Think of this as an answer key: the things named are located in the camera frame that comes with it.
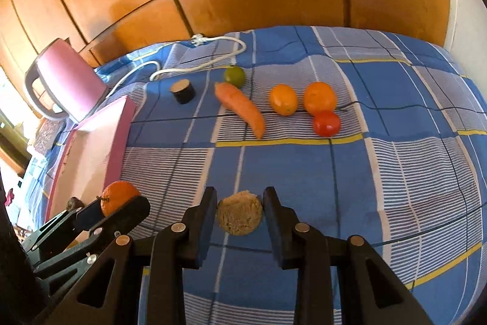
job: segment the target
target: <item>orange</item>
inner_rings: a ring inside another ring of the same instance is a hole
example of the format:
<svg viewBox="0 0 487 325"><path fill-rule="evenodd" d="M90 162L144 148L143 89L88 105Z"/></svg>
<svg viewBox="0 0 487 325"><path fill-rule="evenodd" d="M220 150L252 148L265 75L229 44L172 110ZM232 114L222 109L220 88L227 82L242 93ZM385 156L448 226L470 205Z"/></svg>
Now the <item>orange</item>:
<svg viewBox="0 0 487 325"><path fill-rule="evenodd" d="M140 192L130 182L115 181L103 190L100 203L101 212L103 215L109 216L135 196L140 196Z"/></svg>
<svg viewBox="0 0 487 325"><path fill-rule="evenodd" d="M306 87L303 102L304 109L316 115L321 111L334 111L337 107L337 96L326 83L314 82Z"/></svg>
<svg viewBox="0 0 487 325"><path fill-rule="evenodd" d="M288 85L276 85L269 93L269 102L274 112L290 116L298 109L298 96Z"/></svg>

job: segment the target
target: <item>blue checkered cloth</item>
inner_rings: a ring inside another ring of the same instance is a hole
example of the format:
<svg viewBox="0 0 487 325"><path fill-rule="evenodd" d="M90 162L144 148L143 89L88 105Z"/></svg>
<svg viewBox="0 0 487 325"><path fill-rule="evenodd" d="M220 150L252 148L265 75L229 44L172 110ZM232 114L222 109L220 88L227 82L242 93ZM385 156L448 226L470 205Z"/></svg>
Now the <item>blue checkered cloth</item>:
<svg viewBox="0 0 487 325"><path fill-rule="evenodd" d="M136 104L121 178L140 189L151 211L132 236L179 221L207 185L219 199L273 185L301 222L333 237L364 236L434 323L461 321L487 282L487 104L472 80L444 49L386 32L279 26L230 35L247 44L236 62L247 75L243 93L264 114L262 140L215 98L213 83L229 60L187 74L197 95L183 106L169 91L181 74L148 83L154 65L101 105L123 95ZM96 72L113 86L144 61L190 67L234 45L155 44ZM267 99L278 83L302 98L316 81L338 97L342 130L330 139L314 134L302 107L282 117ZM215 224L203 267L184 271L187 322L292 323L296 279L296 271L282 271L273 260L265 219L243 237ZM341 323L336 274L332 280Z"/></svg>

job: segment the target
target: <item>pink kettle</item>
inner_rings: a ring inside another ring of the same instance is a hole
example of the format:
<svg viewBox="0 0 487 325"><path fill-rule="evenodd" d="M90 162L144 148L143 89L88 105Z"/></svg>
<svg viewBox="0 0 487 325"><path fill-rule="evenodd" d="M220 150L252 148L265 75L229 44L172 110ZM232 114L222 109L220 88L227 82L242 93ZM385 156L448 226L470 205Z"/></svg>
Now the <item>pink kettle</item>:
<svg viewBox="0 0 487 325"><path fill-rule="evenodd" d="M39 101L32 88L37 78L62 112L49 110ZM105 99L108 87L68 42L56 39L26 72L24 91L34 108L47 119L70 117L79 123L94 113Z"/></svg>

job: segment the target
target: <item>gray handle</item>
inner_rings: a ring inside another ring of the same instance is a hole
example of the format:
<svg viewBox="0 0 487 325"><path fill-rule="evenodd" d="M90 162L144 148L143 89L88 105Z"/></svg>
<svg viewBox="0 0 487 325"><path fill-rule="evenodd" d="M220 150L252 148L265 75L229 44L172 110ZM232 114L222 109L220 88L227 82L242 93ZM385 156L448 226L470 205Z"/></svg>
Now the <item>gray handle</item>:
<svg viewBox="0 0 487 325"><path fill-rule="evenodd" d="M30 100L32 106L39 112L42 116L49 120L64 120L69 117L67 112L62 111L56 113L47 109L37 98L36 93L33 91L32 84L39 77L39 71L37 70L37 65L35 62L32 63L28 71L25 73L24 79L24 92L27 98Z"/></svg>

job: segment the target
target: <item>silver bolt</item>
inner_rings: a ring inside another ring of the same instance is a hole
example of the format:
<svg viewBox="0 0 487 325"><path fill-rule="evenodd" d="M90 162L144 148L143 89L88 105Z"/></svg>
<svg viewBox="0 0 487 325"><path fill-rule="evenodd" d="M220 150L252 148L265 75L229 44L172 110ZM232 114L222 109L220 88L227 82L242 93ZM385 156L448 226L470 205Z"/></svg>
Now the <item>silver bolt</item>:
<svg viewBox="0 0 487 325"><path fill-rule="evenodd" d="M355 245L355 246L362 246L364 245L364 239L360 236L352 236L350 237L350 242L352 243L352 245Z"/></svg>
<svg viewBox="0 0 487 325"><path fill-rule="evenodd" d="M130 242L130 237L124 234L123 236L117 237L115 242L117 243L117 245L124 246Z"/></svg>
<svg viewBox="0 0 487 325"><path fill-rule="evenodd" d="M95 254L92 254L92 255L88 256L87 262L89 265L92 265L93 263L96 262L97 259L98 259L98 256L96 256Z"/></svg>
<svg viewBox="0 0 487 325"><path fill-rule="evenodd" d="M184 223L178 222L171 226L171 230L175 233L181 233L186 230L186 225Z"/></svg>
<svg viewBox="0 0 487 325"><path fill-rule="evenodd" d="M296 231L298 231L299 233L307 233L309 232L309 225L299 222L295 224L294 229L296 229Z"/></svg>

